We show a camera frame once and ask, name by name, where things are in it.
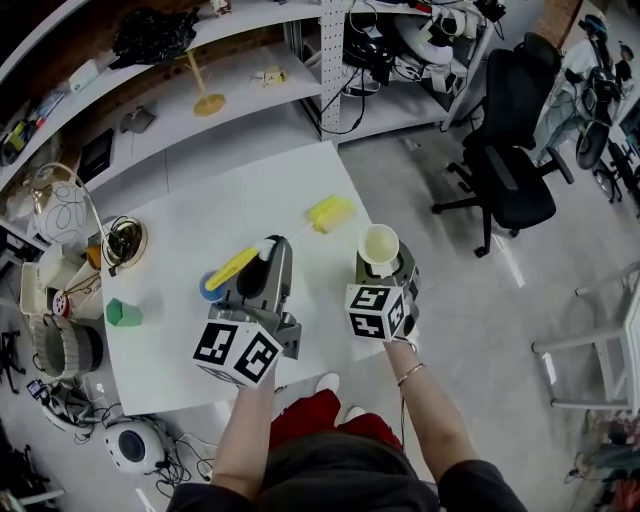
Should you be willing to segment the black flat box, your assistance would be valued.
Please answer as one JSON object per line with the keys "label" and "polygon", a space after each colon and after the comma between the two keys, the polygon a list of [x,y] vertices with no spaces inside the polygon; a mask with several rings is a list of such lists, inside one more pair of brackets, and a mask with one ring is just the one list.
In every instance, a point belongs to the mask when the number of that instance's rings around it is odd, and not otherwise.
{"label": "black flat box", "polygon": [[77,175],[85,184],[110,166],[113,138],[109,128],[82,148]]}

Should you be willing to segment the long white shelf unit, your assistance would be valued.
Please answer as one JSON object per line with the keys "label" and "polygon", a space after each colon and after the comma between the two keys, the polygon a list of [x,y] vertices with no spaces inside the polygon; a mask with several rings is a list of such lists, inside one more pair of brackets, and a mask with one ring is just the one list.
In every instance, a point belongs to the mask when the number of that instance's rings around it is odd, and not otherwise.
{"label": "long white shelf unit", "polygon": [[[100,213],[125,214],[196,180],[315,141],[296,104],[317,97],[320,80],[290,47],[287,30],[317,20],[322,6],[304,0],[240,0],[231,12],[197,25],[193,53],[209,94],[223,94],[218,113],[197,117],[199,91],[187,58],[178,70],[130,66],[107,70],[64,97],[26,148],[32,157],[52,139],[65,143],[77,167],[81,147],[112,128],[110,166],[87,183]],[[284,84],[251,82],[280,66]],[[156,116],[144,133],[121,133],[122,118],[144,106]]]}

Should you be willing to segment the person's left forearm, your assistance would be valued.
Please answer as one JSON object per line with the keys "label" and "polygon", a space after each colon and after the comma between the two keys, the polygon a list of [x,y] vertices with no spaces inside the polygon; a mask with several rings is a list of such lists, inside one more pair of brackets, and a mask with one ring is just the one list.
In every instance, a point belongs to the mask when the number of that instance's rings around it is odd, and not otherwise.
{"label": "person's left forearm", "polygon": [[275,396],[275,371],[256,389],[241,388],[218,445],[211,483],[250,501],[264,478]]}

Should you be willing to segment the small white box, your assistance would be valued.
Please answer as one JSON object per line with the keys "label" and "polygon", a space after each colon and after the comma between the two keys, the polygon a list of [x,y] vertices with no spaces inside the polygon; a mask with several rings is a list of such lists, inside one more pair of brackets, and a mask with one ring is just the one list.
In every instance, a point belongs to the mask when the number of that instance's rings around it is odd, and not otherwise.
{"label": "small white box", "polygon": [[99,76],[98,66],[94,59],[87,60],[68,79],[69,89],[77,93]]}

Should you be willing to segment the grey woven basket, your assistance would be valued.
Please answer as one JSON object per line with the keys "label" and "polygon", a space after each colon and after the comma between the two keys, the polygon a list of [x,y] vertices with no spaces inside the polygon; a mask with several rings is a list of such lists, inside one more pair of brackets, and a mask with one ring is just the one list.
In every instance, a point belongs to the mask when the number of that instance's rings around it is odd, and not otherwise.
{"label": "grey woven basket", "polygon": [[99,368],[104,348],[93,327],[43,315],[31,319],[31,329],[39,365],[49,377],[73,379]]}

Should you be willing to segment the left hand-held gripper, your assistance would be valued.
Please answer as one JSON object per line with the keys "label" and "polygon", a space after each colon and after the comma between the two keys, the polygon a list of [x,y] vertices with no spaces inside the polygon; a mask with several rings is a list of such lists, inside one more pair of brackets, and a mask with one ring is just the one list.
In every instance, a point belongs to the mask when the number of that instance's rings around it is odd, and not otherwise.
{"label": "left hand-held gripper", "polygon": [[292,281],[289,241],[271,235],[255,248],[257,254],[227,281],[227,303],[211,305],[192,356],[216,379],[247,388],[259,387],[281,357],[296,360],[302,334],[301,324],[284,312]]}

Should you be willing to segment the black helmet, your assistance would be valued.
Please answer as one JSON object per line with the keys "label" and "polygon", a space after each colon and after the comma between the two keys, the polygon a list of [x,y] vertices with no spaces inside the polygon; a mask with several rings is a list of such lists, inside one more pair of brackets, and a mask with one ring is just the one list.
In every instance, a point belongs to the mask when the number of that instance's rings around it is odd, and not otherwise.
{"label": "black helmet", "polygon": [[343,40],[343,61],[352,66],[373,69],[390,64],[393,55],[383,37],[348,33]]}

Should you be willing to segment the person's dark grey shirt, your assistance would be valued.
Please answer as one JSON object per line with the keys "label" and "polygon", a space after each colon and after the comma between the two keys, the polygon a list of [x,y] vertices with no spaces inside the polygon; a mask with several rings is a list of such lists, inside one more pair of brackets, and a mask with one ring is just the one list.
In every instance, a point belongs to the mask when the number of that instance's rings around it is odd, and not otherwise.
{"label": "person's dark grey shirt", "polygon": [[398,449],[329,431],[272,451],[254,500],[213,484],[182,484],[166,512],[528,511],[489,462],[458,463],[431,489]]}

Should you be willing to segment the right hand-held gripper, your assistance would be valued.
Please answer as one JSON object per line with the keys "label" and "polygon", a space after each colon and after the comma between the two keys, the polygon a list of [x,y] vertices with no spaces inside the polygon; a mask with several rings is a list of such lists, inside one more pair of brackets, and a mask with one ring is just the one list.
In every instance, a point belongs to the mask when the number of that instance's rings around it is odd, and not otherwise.
{"label": "right hand-held gripper", "polygon": [[419,336],[416,298],[420,276],[413,254],[403,243],[388,278],[356,253],[355,283],[348,284],[345,311],[353,335],[381,342],[414,343]]}

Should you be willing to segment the wooden mug tree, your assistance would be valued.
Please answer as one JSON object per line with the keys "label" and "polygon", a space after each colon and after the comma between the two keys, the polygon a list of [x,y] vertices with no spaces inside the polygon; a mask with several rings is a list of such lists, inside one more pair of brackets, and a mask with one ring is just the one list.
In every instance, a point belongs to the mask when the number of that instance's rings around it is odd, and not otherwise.
{"label": "wooden mug tree", "polygon": [[189,68],[194,74],[199,91],[199,99],[193,107],[193,113],[197,117],[208,117],[218,113],[226,105],[226,98],[223,94],[209,94],[201,75],[200,68],[191,50],[186,52],[189,61]]}

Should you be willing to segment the yellow plastic cup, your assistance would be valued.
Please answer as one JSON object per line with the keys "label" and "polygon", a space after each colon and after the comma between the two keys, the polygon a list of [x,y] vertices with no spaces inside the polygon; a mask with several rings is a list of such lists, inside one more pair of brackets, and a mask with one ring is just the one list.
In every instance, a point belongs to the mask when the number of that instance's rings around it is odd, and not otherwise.
{"label": "yellow plastic cup", "polygon": [[357,252],[375,276],[386,278],[397,269],[399,250],[399,239],[392,228],[372,224],[360,235]]}

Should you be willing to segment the grey flat pouch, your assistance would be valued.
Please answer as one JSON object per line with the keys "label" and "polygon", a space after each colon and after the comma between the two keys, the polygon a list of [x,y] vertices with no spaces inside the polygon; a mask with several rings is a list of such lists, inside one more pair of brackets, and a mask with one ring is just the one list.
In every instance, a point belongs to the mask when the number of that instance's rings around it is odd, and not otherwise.
{"label": "grey flat pouch", "polygon": [[147,110],[144,106],[137,107],[135,110],[127,113],[119,124],[121,133],[132,132],[135,134],[144,133],[147,128],[154,122],[156,116]]}

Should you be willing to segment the green plastic cup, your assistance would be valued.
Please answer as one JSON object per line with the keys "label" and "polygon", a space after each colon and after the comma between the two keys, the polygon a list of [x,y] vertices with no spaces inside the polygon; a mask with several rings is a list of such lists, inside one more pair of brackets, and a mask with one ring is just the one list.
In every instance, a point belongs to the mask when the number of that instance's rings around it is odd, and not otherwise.
{"label": "green plastic cup", "polygon": [[142,323],[142,312],[137,306],[116,298],[106,305],[106,321],[114,327],[136,327]]}

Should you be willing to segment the white metal-frame table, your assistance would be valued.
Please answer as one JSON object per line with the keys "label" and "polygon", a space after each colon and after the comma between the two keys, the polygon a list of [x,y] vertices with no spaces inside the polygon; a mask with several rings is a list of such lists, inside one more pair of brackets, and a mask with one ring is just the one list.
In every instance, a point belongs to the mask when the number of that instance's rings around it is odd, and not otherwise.
{"label": "white metal-frame table", "polygon": [[552,397],[554,408],[640,412],[640,263],[574,291],[590,295],[614,282],[626,281],[616,313],[608,324],[565,338],[535,341],[533,353],[545,357],[554,351],[592,346],[603,381],[604,398],[598,400]]}

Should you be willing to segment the white round floor device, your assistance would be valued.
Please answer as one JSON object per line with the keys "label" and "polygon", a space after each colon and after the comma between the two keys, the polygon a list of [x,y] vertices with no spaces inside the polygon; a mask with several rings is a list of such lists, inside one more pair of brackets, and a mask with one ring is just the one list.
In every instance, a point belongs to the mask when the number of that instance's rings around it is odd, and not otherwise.
{"label": "white round floor device", "polygon": [[115,466],[127,474],[150,474],[166,459],[157,431],[140,421],[117,423],[104,431],[106,449]]}

